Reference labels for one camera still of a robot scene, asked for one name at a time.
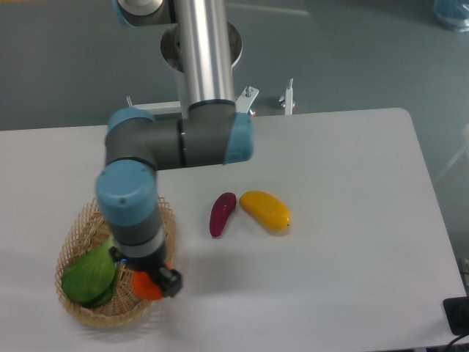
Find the blue object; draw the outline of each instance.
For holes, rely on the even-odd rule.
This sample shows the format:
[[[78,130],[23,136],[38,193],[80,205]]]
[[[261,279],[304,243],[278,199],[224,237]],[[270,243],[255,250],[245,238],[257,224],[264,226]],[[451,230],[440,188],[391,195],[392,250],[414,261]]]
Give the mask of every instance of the blue object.
[[[120,12],[119,3],[117,2],[117,0],[112,0],[112,7],[114,8],[114,11],[116,12],[117,19],[119,20],[120,24],[126,27],[133,27],[130,23],[127,22],[125,17]]]
[[[254,129],[248,114],[238,113],[226,147],[224,164],[239,163],[251,158],[254,151]]]
[[[109,164],[97,178],[96,196],[106,221],[118,226],[140,224],[158,206],[155,176],[134,160]]]
[[[137,109],[137,108],[124,108],[117,110],[111,115],[111,118],[109,119],[108,123],[108,133],[113,130],[118,124],[130,120],[130,119],[138,119],[138,118],[143,118],[143,119],[148,119],[151,120],[152,122],[155,121],[155,118],[153,115],[151,115],[147,110],[142,110],[142,109]]]
[[[469,31],[469,0],[435,0],[433,10],[447,27],[459,32]]]

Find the orange toy fruit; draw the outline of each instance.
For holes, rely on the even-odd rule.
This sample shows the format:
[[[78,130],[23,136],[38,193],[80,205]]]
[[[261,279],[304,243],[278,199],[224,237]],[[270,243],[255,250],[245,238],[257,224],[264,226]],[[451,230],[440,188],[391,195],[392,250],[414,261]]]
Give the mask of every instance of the orange toy fruit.
[[[145,271],[134,271],[132,289],[135,294],[146,301],[158,301],[164,298],[163,291],[155,284]]]

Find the blue joint cap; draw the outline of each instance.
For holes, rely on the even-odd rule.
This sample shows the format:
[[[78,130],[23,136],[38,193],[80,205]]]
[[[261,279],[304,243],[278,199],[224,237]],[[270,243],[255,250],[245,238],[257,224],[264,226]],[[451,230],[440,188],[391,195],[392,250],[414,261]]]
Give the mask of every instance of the blue joint cap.
[[[112,7],[114,8],[114,11],[117,15],[117,19],[119,20],[120,24],[126,27],[133,27],[130,23],[128,23],[128,21],[121,13],[118,0],[112,0]]]
[[[152,122],[155,121],[153,115],[151,115],[147,110],[137,109],[137,108],[124,108],[117,110],[111,115],[108,123],[108,134],[117,127],[118,124],[123,123],[130,119],[148,119]]]
[[[109,164],[97,178],[95,190],[104,219],[118,226],[139,224],[158,206],[154,173],[138,161]]]
[[[226,146],[224,164],[240,163],[251,158],[254,151],[254,129],[248,114],[238,113]]]

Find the wicker basket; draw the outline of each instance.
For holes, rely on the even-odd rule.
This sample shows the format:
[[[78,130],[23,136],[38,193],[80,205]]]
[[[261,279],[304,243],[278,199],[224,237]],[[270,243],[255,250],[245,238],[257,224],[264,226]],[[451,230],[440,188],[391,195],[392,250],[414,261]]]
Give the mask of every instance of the wicker basket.
[[[168,246],[166,260],[172,263],[176,249],[176,221],[172,209],[163,197],[159,199],[159,207]],[[80,322],[99,328],[121,326],[138,319],[153,303],[141,300],[132,291],[130,284],[132,271],[127,269],[124,263],[119,264],[119,279],[116,290],[113,298],[107,304],[99,308],[88,309],[71,302],[64,294],[62,290],[64,269],[84,253],[106,242],[110,234],[96,201],[93,200],[81,211],[72,226],[56,267],[56,290],[64,308]]]

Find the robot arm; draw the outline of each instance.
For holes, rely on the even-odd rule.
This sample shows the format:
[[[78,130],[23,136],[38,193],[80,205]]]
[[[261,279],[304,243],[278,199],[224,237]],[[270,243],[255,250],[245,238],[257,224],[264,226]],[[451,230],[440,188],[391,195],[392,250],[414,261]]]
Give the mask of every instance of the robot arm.
[[[156,21],[150,18],[160,18],[159,9],[173,7],[173,1],[114,1],[125,20],[134,23]],[[106,135],[106,167],[96,182],[97,202],[115,240],[114,259],[146,271],[169,297],[181,289],[182,277],[164,262],[157,171],[247,161],[253,151],[251,119],[235,110],[224,0],[175,5],[189,118],[157,121],[137,108],[114,113]],[[137,11],[139,6],[146,10]]]

